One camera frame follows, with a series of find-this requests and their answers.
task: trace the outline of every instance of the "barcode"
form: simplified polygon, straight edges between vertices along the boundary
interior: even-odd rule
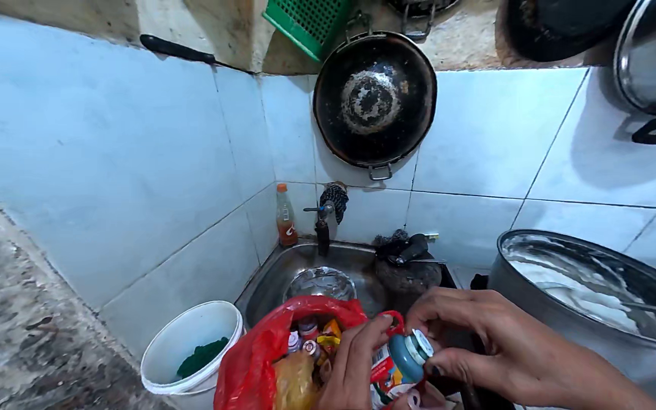
[[[371,368],[376,367],[378,363],[381,363],[381,360],[384,360],[388,357],[388,348],[384,344],[380,349],[376,351],[374,357],[371,359]]]

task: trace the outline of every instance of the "red plastic bag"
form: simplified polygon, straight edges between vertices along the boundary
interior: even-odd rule
[[[287,353],[290,325],[312,314],[329,314],[342,329],[368,318],[358,299],[297,296],[275,308],[239,339],[222,358],[214,395],[215,410],[271,410],[275,398],[273,363]]]

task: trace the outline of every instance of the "stainless steel sink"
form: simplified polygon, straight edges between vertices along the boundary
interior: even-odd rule
[[[318,245],[301,239],[294,247],[278,247],[257,271],[235,305],[242,312],[248,328],[283,303],[290,282],[310,268],[328,266],[347,274],[356,285],[356,294],[369,317],[387,310],[390,295],[375,275],[374,249],[371,247],[331,243],[328,256],[318,255]]]

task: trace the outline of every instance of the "metal basin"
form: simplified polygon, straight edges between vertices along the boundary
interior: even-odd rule
[[[597,293],[632,301],[628,294],[656,306],[656,269],[582,239],[544,230],[511,230],[498,238],[498,256],[490,273],[488,287],[495,289],[522,310],[559,332],[568,340],[596,351],[629,378],[643,382],[656,377],[656,314],[654,320],[645,312],[628,313],[639,327],[639,334],[620,330],[580,312],[526,279],[509,262],[513,251],[531,252],[540,260],[556,263],[561,272],[590,269],[606,282],[616,283],[595,287],[590,280],[584,285]]]
[[[260,319],[282,304],[290,282],[310,268],[328,266],[353,280],[361,306],[369,317],[387,310],[390,295],[375,274],[374,250],[353,244],[332,243],[328,256],[318,255],[318,245],[301,240],[288,249],[275,249],[247,284],[235,305],[246,325],[254,327]]]

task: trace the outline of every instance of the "large metal pot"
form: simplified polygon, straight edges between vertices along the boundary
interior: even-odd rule
[[[508,257],[522,249],[534,257],[555,256],[567,266],[592,268],[605,279],[622,283],[644,303],[655,306],[656,269],[591,242],[543,230],[511,230],[498,238],[497,247],[490,289],[568,340],[594,350],[627,377],[642,382],[656,376],[656,314],[628,313],[637,322],[641,335],[614,328],[545,293],[518,273]],[[616,296],[622,302],[632,301]]]

